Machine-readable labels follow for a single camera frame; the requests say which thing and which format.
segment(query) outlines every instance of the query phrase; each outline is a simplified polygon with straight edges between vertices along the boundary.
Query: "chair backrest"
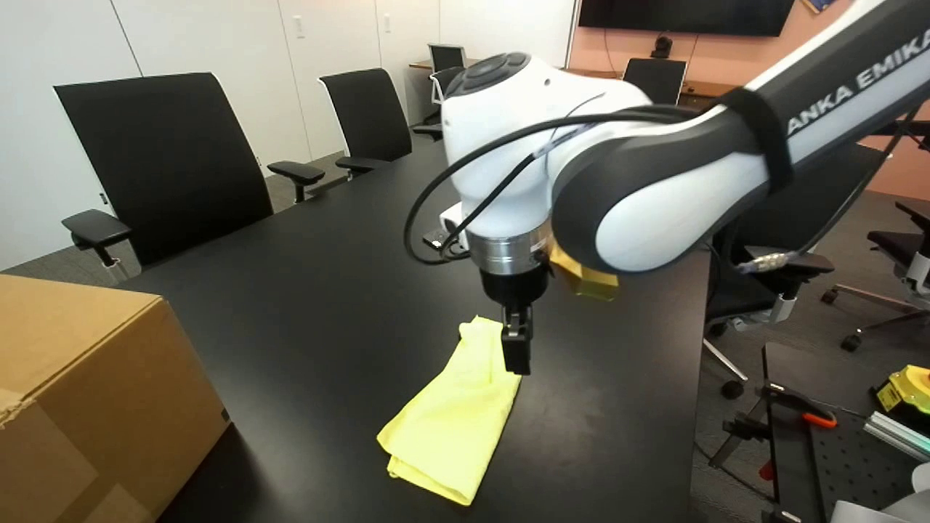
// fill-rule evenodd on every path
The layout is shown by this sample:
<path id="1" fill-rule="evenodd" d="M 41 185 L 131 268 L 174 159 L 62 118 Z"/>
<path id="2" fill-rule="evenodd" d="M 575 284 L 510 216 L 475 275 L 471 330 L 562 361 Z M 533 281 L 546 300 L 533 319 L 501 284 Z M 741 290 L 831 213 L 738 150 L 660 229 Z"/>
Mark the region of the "chair backrest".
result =
<path id="1" fill-rule="evenodd" d="M 400 159 L 413 150 L 401 99 L 388 70 L 323 76 L 349 156 Z"/>
<path id="2" fill-rule="evenodd" d="M 430 44 L 433 70 L 465 70 L 464 47 Z"/>
<path id="3" fill-rule="evenodd" d="M 215 76 L 57 89 L 142 265 L 270 216 L 262 168 Z"/>
<path id="4" fill-rule="evenodd" d="M 744 208 L 719 232 L 719 245 L 805 251 L 817 245 L 869 185 L 888 150 L 846 146 L 798 168 L 801 182 Z"/>
<path id="5" fill-rule="evenodd" d="M 677 104 L 686 60 L 632 57 L 622 79 L 636 83 L 654 104 Z"/>

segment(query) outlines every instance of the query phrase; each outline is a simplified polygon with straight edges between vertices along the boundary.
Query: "chair armrest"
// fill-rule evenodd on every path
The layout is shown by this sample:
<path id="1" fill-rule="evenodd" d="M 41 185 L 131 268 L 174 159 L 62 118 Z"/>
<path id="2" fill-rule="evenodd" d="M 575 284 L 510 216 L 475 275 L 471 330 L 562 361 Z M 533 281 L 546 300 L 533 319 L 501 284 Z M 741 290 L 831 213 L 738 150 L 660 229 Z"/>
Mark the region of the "chair armrest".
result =
<path id="1" fill-rule="evenodd" d="M 291 176 L 301 185 L 311 185 L 323 179 L 323 171 L 308 162 L 280 159 L 269 165 L 275 175 Z"/>
<path id="2" fill-rule="evenodd" d="M 802 280 L 836 272 L 836 265 L 820 253 L 786 253 L 761 245 L 748 246 L 748 253 L 754 258 L 738 265 L 744 272 L 795 269 Z"/>
<path id="3" fill-rule="evenodd" d="M 920 203 L 902 203 L 897 201 L 898 208 L 905 208 L 905 216 L 924 229 L 924 235 L 930 235 L 930 208 L 920 206 Z"/>
<path id="4" fill-rule="evenodd" d="M 375 171 L 375 168 L 384 168 L 388 159 L 341 156 L 337 165 L 341 165 L 341 168 L 349 168 L 349 171 Z"/>
<path id="5" fill-rule="evenodd" d="M 920 134 L 930 134 L 930 118 L 913 118 L 913 123 L 889 123 L 873 134 L 910 134 L 910 136 L 920 136 Z"/>
<path id="6" fill-rule="evenodd" d="M 122 224 L 115 216 L 100 213 L 100 208 L 70 216 L 62 224 L 77 237 L 77 246 L 81 246 L 81 251 L 89 251 L 89 246 L 102 251 L 108 245 L 116 245 L 116 240 L 126 240 L 134 235 L 134 229 L 129 224 Z"/>

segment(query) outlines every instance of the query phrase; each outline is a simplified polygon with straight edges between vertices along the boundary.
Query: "black office chair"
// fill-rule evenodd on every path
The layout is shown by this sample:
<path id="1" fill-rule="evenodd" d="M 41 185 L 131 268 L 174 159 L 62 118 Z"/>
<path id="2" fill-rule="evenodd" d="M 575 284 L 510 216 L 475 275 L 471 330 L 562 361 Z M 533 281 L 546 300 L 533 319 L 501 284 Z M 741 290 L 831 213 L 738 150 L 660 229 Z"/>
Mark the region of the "black office chair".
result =
<path id="1" fill-rule="evenodd" d="M 131 240 L 153 265 L 270 216 L 262 168 L 209 72 L 57 86 L 116 219 L 100 208 L 65 219 L 77 246 L 97 251 L 116 275 Z M 301 185 L 323 171 L 276 165 Z"/>
<path id="2" fill-rule="evenodd" d="M 430 57 L 433 57 L 433 81 L 443 99 L 443 94 L 448 94 L 448 83 L 465 70 L 465 49 L 430 44 Z"/>
<path id="3" fill-rule="evenodd" d="M 831 261 L 811 246 L 846 216 L 888 153 L 889 147 L 846 146 L 838 153 L 808 159 L 798 168 L 802 182 L 754 203 L 713 237 L 703 348 L 737 375 L 725 384 L 727 397 L 741 396 L 748 375 L 711 338 L 792 317 L 802 284 L 831 272 Z"/>
<path id="4" fill-rule="evenodd" d="M 905 280 L 905 284 L 929 300 L 930 297 L 930 206 L 920 206 L 920 203 L 897 203 L 902 213 L 908 213 L 908 219 L 920 227 L 920 232 L 883 232 L 883 229 L 873 229 L 869 240 L 876 245 L 876 251 L 882 251 L 883 256 L 889 256 L 897 261 L 897 272 Z M 822 293 L 822 303 L 836 306 L 841 293 L 853 293 L 853 297 L 863 297 L 873 303 L 888 303 L 897 307 L 905 307 L 905 317 L 888 319 L 888 323 L 873 323 L 863 328 L 854 328 L 849 338 L 841 341 L 841 346 L 846 352 L 854 352 L 866 338 L 882 338 L 889 330 L 913 330 L 913 328 L 929 328 L 930 326 L 930 310 L 929 307 L 915 307 L 910 303 L 902 300 L 889 300 L 882 293 L 869 293 L 863 287 L 853 287 L 853 284 L 836 284 L 831 290 Z M 921 348 L 930 352 L 930 341 L 920 341 L 910 338 L 910 348 Z"/>
<path id="5" fill-rule="evenodd" d="M 632 57 L 622 79 L 636 83 L 654 104 L 677 104 L 686 60 Z"/>
<path id="6" fill-rule="evenodd" d="M 413 150 L 401 99 L 388 70 L 323 76 L 323 83 L 349 146 L 349 156 L 337 159 L 341 168 L 365 175 Z"/>

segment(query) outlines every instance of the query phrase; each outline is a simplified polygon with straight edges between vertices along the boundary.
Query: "yellow cloth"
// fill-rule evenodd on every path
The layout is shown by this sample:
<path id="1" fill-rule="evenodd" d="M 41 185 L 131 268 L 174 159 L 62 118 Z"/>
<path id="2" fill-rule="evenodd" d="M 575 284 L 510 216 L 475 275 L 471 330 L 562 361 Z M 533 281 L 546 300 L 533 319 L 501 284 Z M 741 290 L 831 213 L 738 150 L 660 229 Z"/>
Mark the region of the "yellow cloth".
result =
<path id="1" fill-rule="evenodd" d="M 555 240 L 551 246 L 551 265 L 575 281 L 580 297 L 610 303 L 620 290 L 620 280 L 615 272 L 603 272 L 603 269 L 580 265 Z"/>
<path id="2" fill-rule="evenodd" d="M 455 357 L 378 434 L 378 444 L 389 452 L 389 476 L 471 505 L 516 407 L 520 375 L 507 373 L 501 323 L 475 317 L 459 333 Z"/>

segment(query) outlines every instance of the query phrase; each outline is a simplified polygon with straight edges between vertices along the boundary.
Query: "cardboard box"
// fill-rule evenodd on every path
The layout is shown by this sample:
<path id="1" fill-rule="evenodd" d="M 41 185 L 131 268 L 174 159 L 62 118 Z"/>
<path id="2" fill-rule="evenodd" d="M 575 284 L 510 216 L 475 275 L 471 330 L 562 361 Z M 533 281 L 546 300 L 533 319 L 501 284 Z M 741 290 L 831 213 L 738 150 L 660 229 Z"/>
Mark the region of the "cardboard box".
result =
<path id="1" fill-rule="evenodd" d="M 161 297 L 0 275 L 0 521 L 154 521 L 228 423 Z"/>

